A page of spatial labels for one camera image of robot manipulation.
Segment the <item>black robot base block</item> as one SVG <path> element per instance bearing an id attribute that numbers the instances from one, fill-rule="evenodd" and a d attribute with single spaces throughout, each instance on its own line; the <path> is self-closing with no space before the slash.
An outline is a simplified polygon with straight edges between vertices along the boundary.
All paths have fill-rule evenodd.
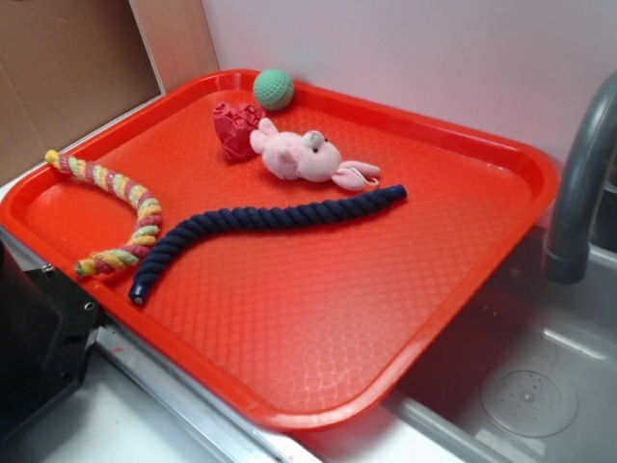
<path id="1" fill-rule="evenodd" d="M 77 391 L 101 308 L 55 268 L 23 270 L 1 247 L 1 441 Z"/>

